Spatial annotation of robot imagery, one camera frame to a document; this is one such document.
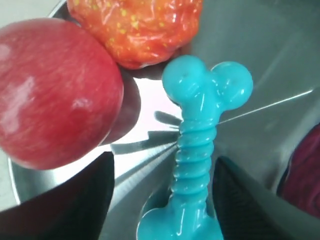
blue dog toy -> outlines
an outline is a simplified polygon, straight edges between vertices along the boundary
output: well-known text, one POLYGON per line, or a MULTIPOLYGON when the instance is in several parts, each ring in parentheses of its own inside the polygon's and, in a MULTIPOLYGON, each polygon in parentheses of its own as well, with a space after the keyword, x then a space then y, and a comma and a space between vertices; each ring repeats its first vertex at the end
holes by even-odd
POLYGON ((213 140, 224 111, 249 99, 253 81, 236 62, 222 62, 212 70, 197 57, 171 61, 162 83, 168 97, 182 110, 175 156, 174 181, 168 205, 148 211, 137 229, 137 240, 223 240, 218 220, 207 214, 213 140))

stainless steel bowl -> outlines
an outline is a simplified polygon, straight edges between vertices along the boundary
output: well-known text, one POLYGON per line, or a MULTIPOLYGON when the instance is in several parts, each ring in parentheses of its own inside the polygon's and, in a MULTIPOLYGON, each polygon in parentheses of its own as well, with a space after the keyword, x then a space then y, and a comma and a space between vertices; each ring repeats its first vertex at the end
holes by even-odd
MULTIPOLYGON (((50 17, 72 20, 64 0, 50 17)), ((208 68, 237 61, 251 71, 253 95, 244 107, 222 116, 212 160, 230 157, 273 192, 294 148, 320 121, 319 22, 318 0, 204 0, 200 31, 191 45, 191 54, 208 68)), ((134 127, 113 144, 50 171, 9 161, 17 202, 67 181, 112 150, 116 187, 100 239, 135 239, 143 209, 166 199, 181 119, 180 109, 162 88, 162 69, 160 64, 124 73, 125 94, 136 96, 141 106, 132 112, 139 112, 134 127), (157 197, 151 201, 150 196, 157 197)), ((135 109, 128 102, 126 108, 135 109)))

yellow speckles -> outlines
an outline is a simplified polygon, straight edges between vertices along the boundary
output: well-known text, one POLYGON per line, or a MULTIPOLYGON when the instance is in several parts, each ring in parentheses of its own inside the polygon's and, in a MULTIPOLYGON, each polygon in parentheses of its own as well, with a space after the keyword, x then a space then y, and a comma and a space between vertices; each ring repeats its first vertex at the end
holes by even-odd
POLYGON ((133 28, 135 28, 135 29, 138 29, 138 25, 139 25, 138 21, 133 21, 133 22, 131 23, 131 26, 132 26, 133 28))
POLYGON ((125 17, 127 15, 127 11, 125 9, 121 8, 120 11, 121 11, 122 17, 125 17))

